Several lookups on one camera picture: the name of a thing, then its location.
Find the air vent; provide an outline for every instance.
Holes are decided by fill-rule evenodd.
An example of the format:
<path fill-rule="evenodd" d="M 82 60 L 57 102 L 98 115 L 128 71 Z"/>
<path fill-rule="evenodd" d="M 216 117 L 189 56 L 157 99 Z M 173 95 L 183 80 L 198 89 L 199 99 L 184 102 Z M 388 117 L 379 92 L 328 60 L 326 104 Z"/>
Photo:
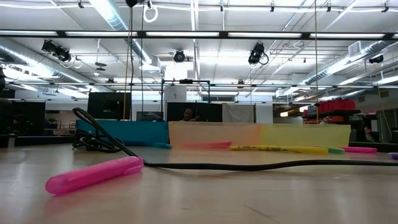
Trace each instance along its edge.
<path fill-rule="evenodd" d="M 360 103 L 365 102 L 365 96 L 360 96 L 360 97 L 358 98 L 358 101 L 359 101 Z"/>
<path fill-rule="evenodd" d="M 362 55 L 361 41 L 357 41 L 348 47 L 348 55 L 350 58 L 355 58 L 357 55 Z"/>
<path fill-rule="evenodd" d="M 380 98 L 385 98 L 385 97 L 388 97 L 388 96 L 389 96 L 388 91 L 381 91 L 380 92 Z"/>

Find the stage light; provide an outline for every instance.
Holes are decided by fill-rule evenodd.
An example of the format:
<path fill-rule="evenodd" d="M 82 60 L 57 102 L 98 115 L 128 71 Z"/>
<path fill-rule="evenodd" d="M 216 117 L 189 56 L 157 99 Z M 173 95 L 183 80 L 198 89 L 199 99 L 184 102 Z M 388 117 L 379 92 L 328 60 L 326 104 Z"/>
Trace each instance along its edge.
<path fill-rule="evenodd" d="M 174 62 L 181 63 L 185 60 L 185 54 L 183 50 L 177 50 L 174 54 Z"/>

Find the white curtain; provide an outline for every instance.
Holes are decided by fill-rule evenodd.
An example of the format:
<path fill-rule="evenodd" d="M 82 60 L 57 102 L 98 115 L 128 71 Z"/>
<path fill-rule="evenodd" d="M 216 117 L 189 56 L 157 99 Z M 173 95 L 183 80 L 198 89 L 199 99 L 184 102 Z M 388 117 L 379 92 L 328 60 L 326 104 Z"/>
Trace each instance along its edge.
<path fill-rule="evenodd" d="M 254 105 L 223 103 L 223 122 L 254 123 Z"/>

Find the person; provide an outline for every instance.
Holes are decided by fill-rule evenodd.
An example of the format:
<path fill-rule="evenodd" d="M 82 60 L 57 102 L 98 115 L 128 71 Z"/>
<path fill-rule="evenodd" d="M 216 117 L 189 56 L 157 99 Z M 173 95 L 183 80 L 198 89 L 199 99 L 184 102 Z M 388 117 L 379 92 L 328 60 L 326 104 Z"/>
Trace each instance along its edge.
<path fill-rule="evenodd" d="M 184 112 L 184 117 L 182 118 L 182 121 L 190 121 L 192 119 L 193 112 L 192 109 L 187 108 Z"/>
<path fill-rule="evenodd" d="M 181 121 L 199 121 L 199 116 L 193 118 L 193 111 L 190 108 L 187 108 L 184 112 L 184 117 Z"/>

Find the spotlight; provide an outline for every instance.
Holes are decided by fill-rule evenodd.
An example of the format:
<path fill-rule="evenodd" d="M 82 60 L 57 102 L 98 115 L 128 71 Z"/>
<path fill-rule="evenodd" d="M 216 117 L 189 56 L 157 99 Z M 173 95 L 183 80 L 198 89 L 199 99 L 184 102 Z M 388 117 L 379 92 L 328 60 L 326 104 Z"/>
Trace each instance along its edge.
<path fill-rule="evenodd" d="M 53 56 L 56 56 L 61 62 L 68 63 L 72 59 L 69 53 L 69 49 L 63 49 L 61 47 L 56 47 Z"/>
<path fill-rule="evenodd" d="M 126 0 L 129 7 L 134 7 L 136 4 L 144 3 L 145 0 Z"/>
<path fill-rule="evenodd" d="M 243 85 L 244 81 L 243 80 L 238 80 L 238 85 Z"/>
<path fill-rule="evenodd" d="M 249 60 L 248 60 L 250 66 L 257 65 L 258 63 L 260 63 L 261 65 L 268 64 L 269 58 L 264 51 L 265 51 L 264 45 L 262 43 L 256 43 L 253 50 L 250 52 L 250 56 L 249 56 Z M 263 58 L 263 56 L 265 56 L 267 58 L 266 63 L 260 62 L 260 60 L 261 60 L 261 58 Z"/>
<path fill-rule="evenodd" d="M 174 62 L 181 63 L 185 60 L 185 54 L 183 50 L 177 50 L 174 54 Z"/>
<path fill-rule="evenodd" d="M 383 55 L 380 55 L 375 58 L 369 59 L 369 63 L 381 63 L 381 62 L 383 62 L 383 60 L 384 60 Z"/>
<path fill-rule="evenodd" d="M 114 83 L 113 78 L 109 78 L 108 81 L 106 81 L 106 83 Z"/>
<path fill-rule="evenodd" d="M 61 46 L 55 45 L 51 40 L 44 41 L 42 50 L 57 57 L 61 62 L 68 63 L 72 59 L 69 49 L 63 49 Z"/>

